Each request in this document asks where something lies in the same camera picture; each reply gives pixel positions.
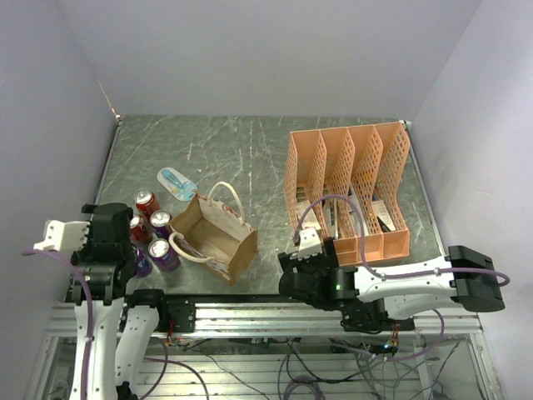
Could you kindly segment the purple soda can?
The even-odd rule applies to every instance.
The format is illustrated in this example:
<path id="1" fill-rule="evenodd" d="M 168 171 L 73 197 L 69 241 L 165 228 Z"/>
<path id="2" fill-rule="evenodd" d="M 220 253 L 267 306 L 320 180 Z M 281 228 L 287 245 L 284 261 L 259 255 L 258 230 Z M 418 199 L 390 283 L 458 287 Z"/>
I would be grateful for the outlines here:
<path id="1" fill-rule="evenodd" d="M 157 210 L 150 216 L 150 225 L 158 238 L 167 240 L 170 236 L 168 224 L 172 220 L 172 215 L 164 210 Z"/>
<path id="2" fill-rule="evenodd" d="M 152 273 L 152 265 L 140 247 L 135 246 L 135 252 L 137 255 L 136 277 L 145 278 Z"/>
<path id="3" fill-rule="evenodd" d="M 162 272 L 169 273 L 175 271 L 180 265 L 176 252 L 164 238 L 153 240 L 148 245 L 148 253 Z"/>

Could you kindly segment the brown canvas tote bag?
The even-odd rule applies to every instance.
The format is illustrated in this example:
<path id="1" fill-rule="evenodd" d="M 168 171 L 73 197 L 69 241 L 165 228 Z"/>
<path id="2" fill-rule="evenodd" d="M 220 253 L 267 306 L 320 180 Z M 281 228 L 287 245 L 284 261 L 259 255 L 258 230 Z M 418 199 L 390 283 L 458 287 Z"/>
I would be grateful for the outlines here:
<path id="1" fill-rule="evenodd" d="M 217 182 L 205 197 L 196 193 L 168 227 L 168 242 L 178 256 L 205 266 L 229 286 L 258 252 L 258 230 L 245 219 L 242 201 L 228 182 Z"/>

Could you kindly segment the red soda can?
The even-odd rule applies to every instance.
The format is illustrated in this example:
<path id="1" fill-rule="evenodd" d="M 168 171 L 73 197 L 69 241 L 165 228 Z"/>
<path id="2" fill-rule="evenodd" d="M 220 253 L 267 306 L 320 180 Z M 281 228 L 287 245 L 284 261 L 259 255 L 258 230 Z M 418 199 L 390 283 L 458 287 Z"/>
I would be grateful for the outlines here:
<path id="1" fill-rule="evenodd" d="M 153 213 L 161 209 L 160 203 L 157 200 L 155 193 L 145 188 L 139 189 L 134 194 L 133 200 L 138 213 L 148 223 L 150 222 L 150 218 Z"/>

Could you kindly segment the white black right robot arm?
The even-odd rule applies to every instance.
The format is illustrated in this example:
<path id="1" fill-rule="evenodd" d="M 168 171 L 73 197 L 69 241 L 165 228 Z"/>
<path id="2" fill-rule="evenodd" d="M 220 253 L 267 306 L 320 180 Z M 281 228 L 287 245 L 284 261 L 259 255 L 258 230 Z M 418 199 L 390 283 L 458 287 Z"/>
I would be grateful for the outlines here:
<path id="1" fill-rule="evenodd" d="M 343 267 L 333 241 L 278 256 L 279 293 L 323 311 L 342 314 L 347 331 L 377 334 L 398 324 L 412 330 L 412 318 L 437 308 L 471 313 L 504 309 L 501 287 L 509 280 L 492 259 L 462 245 L 445 256 L 399 268 Z"/>

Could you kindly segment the silver top soda can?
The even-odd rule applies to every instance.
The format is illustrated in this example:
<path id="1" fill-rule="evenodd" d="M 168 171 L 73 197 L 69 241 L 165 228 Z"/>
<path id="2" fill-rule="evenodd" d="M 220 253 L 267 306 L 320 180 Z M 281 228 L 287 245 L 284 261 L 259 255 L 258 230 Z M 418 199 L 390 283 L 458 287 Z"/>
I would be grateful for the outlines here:
<path id="1" fill-rule="evenodd" d="M 130 222 L 131 238 L 138 245 L 148 245 L 152 241 L 152 231 L 142 216 L 134 213 Z"/>

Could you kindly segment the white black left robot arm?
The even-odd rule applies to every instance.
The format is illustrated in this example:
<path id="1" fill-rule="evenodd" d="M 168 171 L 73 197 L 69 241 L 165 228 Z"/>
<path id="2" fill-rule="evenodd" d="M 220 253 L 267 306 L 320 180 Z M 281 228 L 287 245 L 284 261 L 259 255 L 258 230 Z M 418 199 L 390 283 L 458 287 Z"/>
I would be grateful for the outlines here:
<path id="1" fill-rule="evenodd" d="M 135 379 L 154 331 L 170 311 L 161 289 L 127 295 L 137 250 L 130 237 L 133 210 L 118 202 L 86 204 L 87 241 L 70 263 L 77 346 L 72 399 L 136 399 Z"/>

